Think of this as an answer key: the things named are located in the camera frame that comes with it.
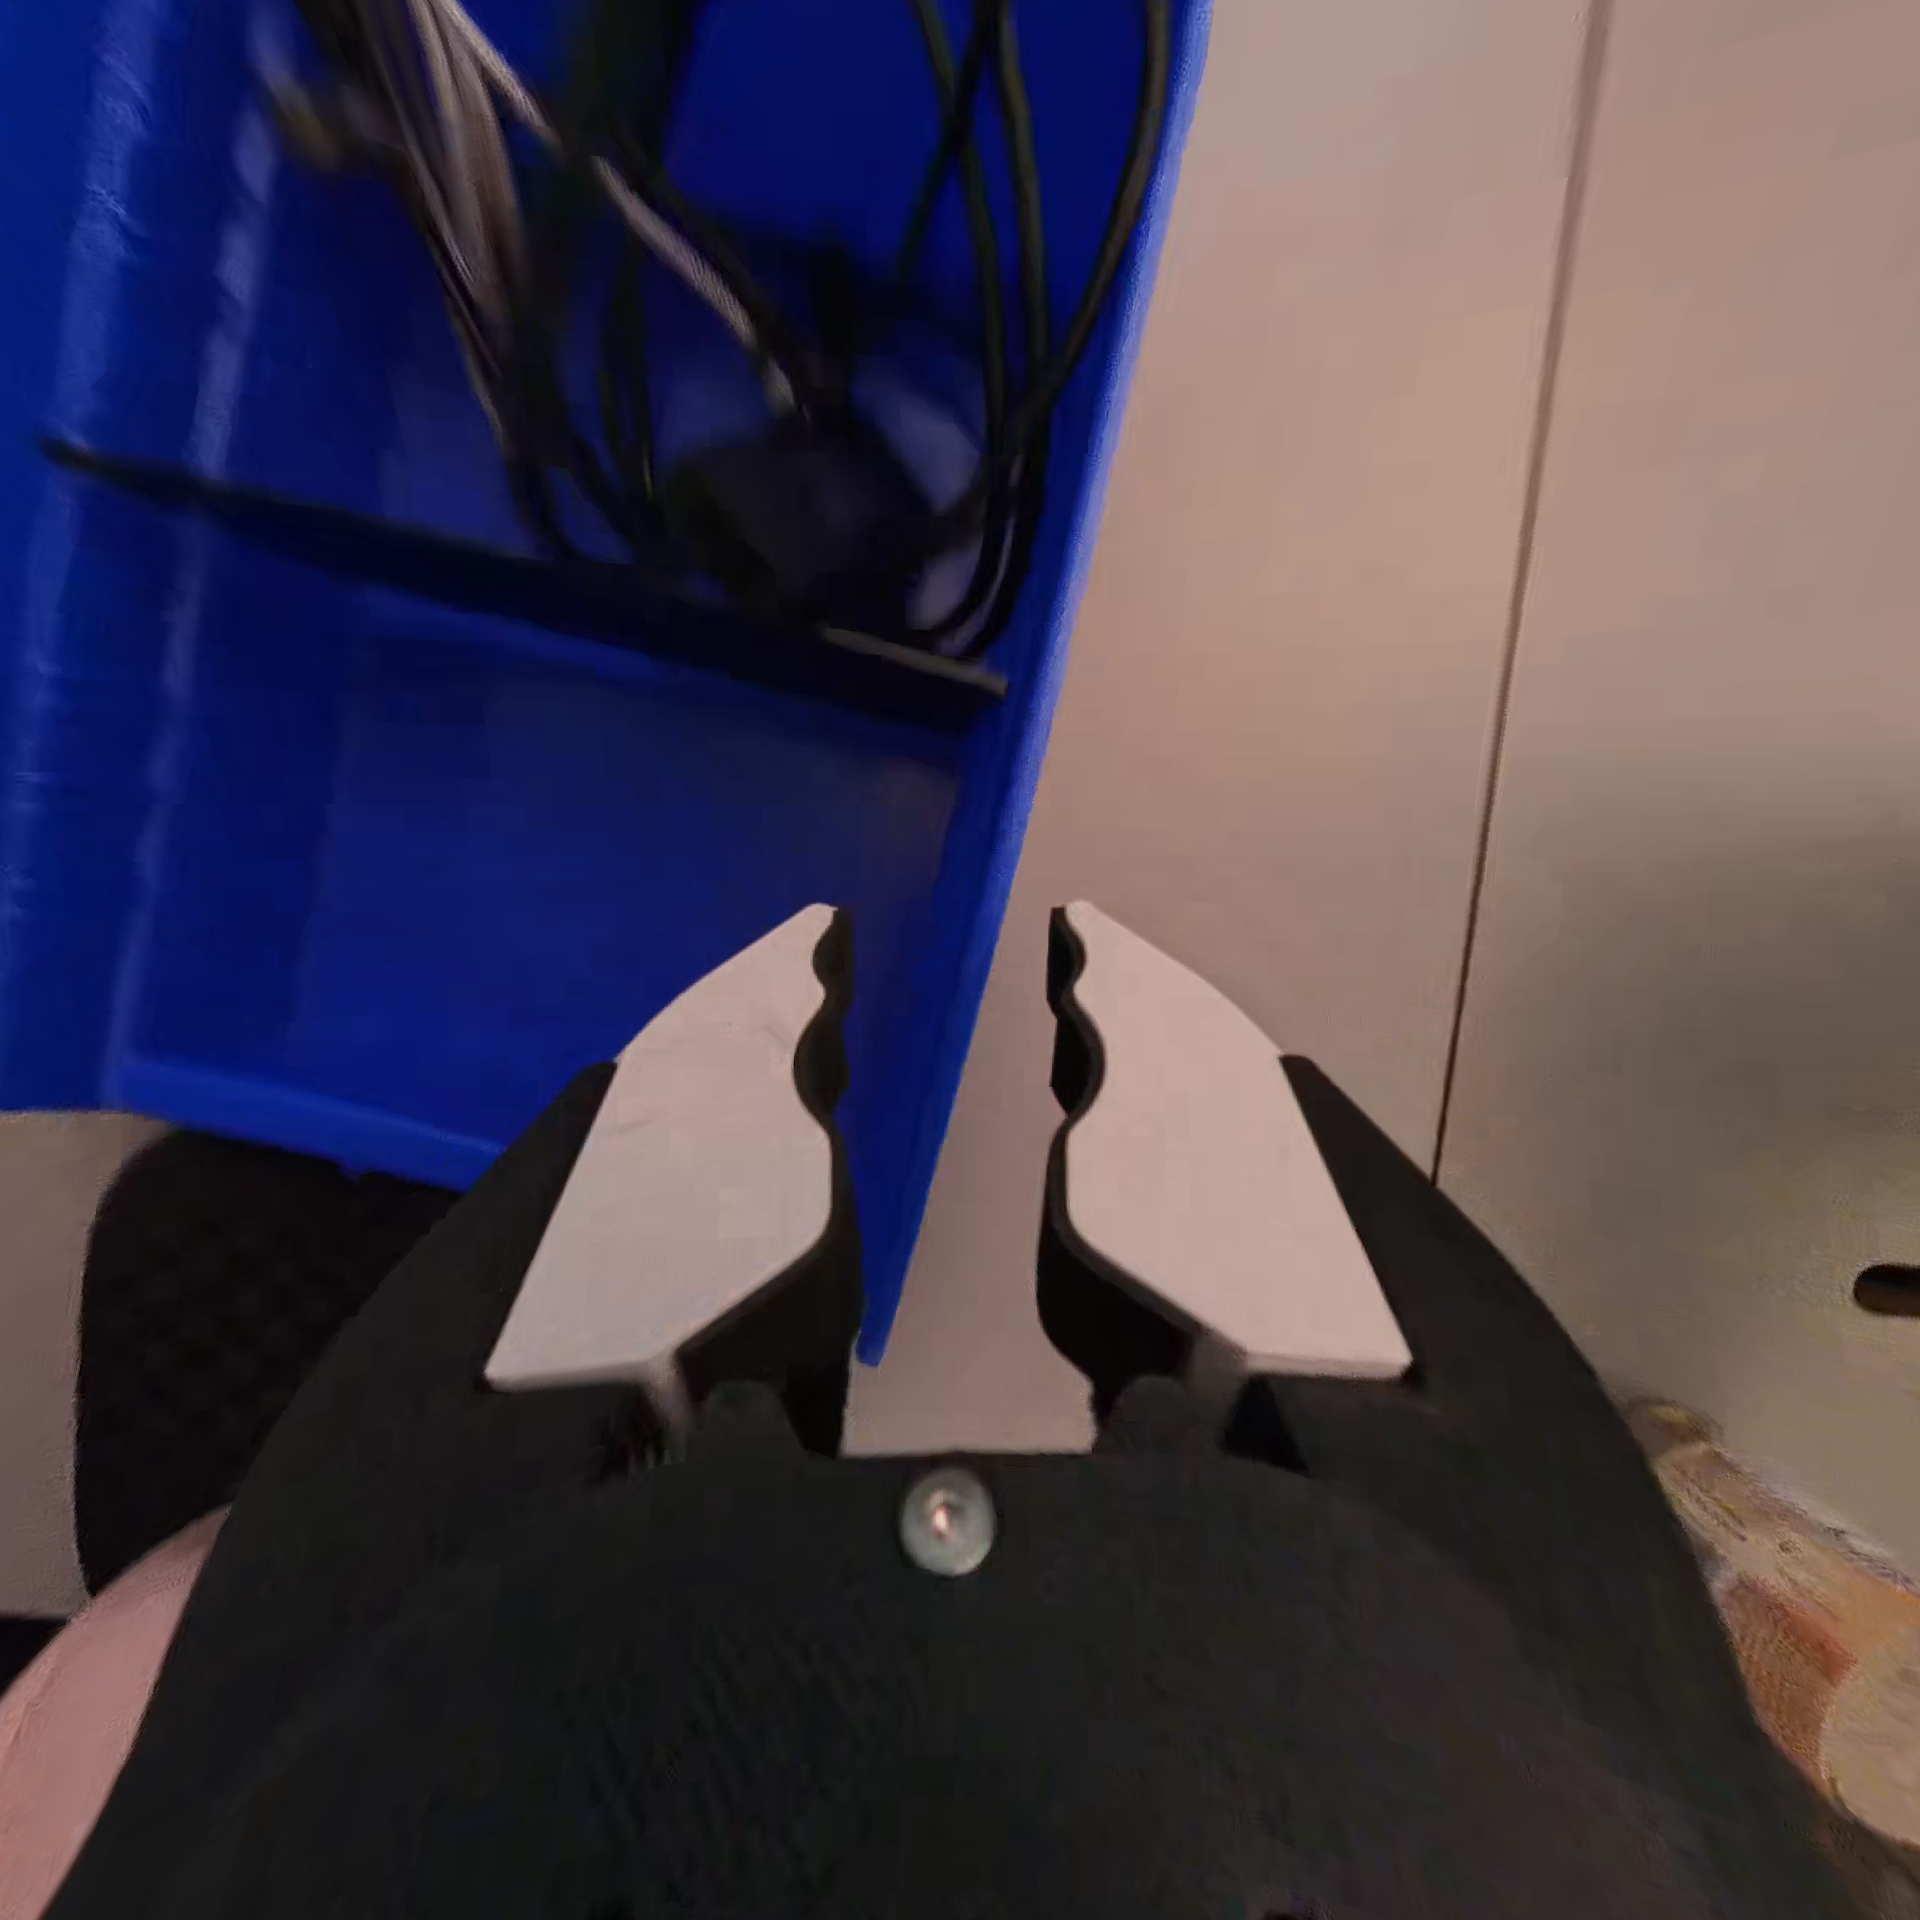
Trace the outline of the person's pale pink garment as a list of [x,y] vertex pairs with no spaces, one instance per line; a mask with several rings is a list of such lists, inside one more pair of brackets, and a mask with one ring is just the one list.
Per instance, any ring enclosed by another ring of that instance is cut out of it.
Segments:
[[5,1692],[5,1917],[45,1916],[77,1860],[227,1515],[218,1506],[138,1558]]

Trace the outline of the blue plastic bin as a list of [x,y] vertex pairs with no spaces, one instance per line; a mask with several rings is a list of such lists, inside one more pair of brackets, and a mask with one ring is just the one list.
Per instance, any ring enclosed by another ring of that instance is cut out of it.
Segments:
[[1211,5],[5,5],[5,1108],[469,1186],[806,906],[878,1363]]

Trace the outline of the black mesh office chair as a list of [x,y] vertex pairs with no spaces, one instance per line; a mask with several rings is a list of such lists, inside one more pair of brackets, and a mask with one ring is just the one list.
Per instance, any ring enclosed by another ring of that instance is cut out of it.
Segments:
[[88,1594],[234,1497],[329,1342],[457,1198],[190,1132],[132,1154],[80,1278]]

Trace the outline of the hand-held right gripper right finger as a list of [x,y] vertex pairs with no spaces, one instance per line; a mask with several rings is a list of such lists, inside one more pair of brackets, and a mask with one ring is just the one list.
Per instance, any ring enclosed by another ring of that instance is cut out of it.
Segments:
[[1282,1049],[1104,910],[1048,926],[1042,1328],[1116,1404],[1142,1379],[1234,1404],[1267,1376],[1396,1382],[1412,1354]]

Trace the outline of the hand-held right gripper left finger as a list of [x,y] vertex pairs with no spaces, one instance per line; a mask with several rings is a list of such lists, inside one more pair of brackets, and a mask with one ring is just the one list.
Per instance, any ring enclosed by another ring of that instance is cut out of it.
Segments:
[[852,926],[813,902],[617,1057],[486,1386],[700,1404],[842,1376],[862,1320],[848,1149]]

